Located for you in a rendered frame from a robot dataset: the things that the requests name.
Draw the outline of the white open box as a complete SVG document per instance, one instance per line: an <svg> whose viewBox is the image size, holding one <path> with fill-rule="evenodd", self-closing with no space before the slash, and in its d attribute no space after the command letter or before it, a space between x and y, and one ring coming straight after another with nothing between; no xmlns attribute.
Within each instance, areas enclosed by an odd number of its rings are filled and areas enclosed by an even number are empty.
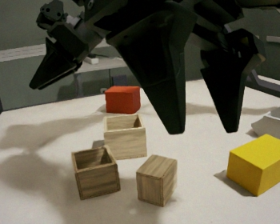
<svg viewBox="0 0 280 224"><path fill-rule="evenodd" d="M252 122L251 127L258 137L268 134L280 139L280 107L269 111Z"/></svg>

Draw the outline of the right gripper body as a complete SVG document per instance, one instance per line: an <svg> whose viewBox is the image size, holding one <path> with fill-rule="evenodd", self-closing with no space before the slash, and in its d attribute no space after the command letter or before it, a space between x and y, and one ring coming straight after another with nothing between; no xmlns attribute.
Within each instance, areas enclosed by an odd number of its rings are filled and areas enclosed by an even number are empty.
<svg viewBox="0 0 280 224"><path fill-rule="evenodd" d="M165 0L85 0L84 23L88 30L108 34L162 1ZM241 28L224 35L219 33L225 24L237 20L234 9L225 0L170 1L198 16L187 42L201 49L204 67L248 54L256 54L262 62L266 60L263 42L248 30Z"/></svg>

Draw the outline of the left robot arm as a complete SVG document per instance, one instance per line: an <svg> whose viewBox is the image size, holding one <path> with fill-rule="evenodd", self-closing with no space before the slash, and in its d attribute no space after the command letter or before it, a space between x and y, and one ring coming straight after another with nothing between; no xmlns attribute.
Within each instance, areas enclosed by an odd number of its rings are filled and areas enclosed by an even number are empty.
<svg viewBox="0 0 280 224"><path fill-rule="evenodd" d="M85 0L72 0L78 6L84 6ZM58 16L57 16L58 15ZM53 0L49 4L43 5L40 8L40 13L37 17L37 26L43 30L48 30L56 22L67 22L72 28L75 28L77 23L81 20L79 14L76 18L63 13L63 2Z"/></svg>

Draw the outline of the red cube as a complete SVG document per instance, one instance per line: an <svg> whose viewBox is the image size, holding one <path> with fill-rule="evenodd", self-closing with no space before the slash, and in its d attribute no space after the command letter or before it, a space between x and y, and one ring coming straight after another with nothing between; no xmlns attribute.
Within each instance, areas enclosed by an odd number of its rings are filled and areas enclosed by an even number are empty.
<svg viewBox="0 0 280 224"><path fill-rule="evenodd" d="M140 86L113 86L105 91L106 112L135 114L141 107Z"/></svg>

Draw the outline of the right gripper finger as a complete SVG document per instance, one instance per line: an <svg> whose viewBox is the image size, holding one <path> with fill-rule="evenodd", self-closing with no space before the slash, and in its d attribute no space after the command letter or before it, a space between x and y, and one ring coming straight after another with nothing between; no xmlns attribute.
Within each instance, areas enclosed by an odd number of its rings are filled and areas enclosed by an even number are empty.
<svg viewBox="0 0 280 224"><path fill-rule="evenodd" d="M162 1L106 35L138 80L170 135L186 128L184 48L198 16Z"/></svg>
<svg viewBox="0 0 280 224"><path fill-rule="evenodd" d="M246 80L261 63L256 54L200 69L225 132L238 132Z"/></svg>

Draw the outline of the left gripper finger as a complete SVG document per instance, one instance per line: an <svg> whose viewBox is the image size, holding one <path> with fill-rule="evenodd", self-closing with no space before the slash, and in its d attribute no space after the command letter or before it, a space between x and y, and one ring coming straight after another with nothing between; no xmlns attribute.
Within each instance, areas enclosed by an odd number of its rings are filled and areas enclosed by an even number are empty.
<svg viewBox="0 0 280 224"><path fill-rule="evenodd" d="M70 75L72 75L72 74L74 74L74 71L73 71L73 70L70 70L70 71L64 73L63 75L57 77L56 79L54 79L54 80L48 82L47 84L45 84L45 85L39 87L38 89L39 89L39 90L42 90L42 89L44 89L44 88L46 88L46 87L48 87L48 86L50 86L50 85L52 85L52 84L54 84L54 83L56 83L56 82L62 80L62 79L64 79L64 78L66 78L66 77L68 77L68 76L70 76Z"/></svg>
<svg viewBox="0 0 280 224"><path fill-rule="evenodd" d="M46 37L46 55L30 81L29 87L36 90L76 66L74 61Z"/></svg>

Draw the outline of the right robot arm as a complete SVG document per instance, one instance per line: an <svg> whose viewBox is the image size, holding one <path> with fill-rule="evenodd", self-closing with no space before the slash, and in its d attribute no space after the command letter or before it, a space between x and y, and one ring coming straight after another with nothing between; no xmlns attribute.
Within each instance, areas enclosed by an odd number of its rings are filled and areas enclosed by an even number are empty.
<svg viewBox="0 0 280 224"><path fill-rule="evenodd" d="M280 0L225 0L225 2L234 9L237 20L244 18L242 8L280 10Z"/></svg>

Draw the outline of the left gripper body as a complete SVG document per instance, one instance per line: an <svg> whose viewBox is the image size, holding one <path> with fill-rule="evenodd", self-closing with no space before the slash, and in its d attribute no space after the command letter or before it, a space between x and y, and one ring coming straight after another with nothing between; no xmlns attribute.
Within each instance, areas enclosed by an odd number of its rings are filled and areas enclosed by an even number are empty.
<svg viewBox="0 0 280 224"><path fill-rule="evenodd" d="M106 34L88 30L84 23L84 12L82 11L80 14L81 20L74 28L78 34L67 22L56 22L47 31L48 36L56 40L54 44L77 64L74 68L75 72L82 66L81 60L85 59L84 57L87 57L106 36ZM87 54L87 52L89 53ZM80 63L78 64L76 61Z"/></svg>

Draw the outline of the yellow rectangular block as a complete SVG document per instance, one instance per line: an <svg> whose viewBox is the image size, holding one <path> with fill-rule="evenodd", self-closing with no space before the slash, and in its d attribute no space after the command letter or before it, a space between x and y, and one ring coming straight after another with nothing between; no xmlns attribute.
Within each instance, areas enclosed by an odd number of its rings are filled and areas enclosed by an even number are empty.
<svg viewBox="0 0 280 224"><path fill-rule="evenodd" d="M226 176L255 196L280 182L280 140L268 134L229 152Z"/></svg>

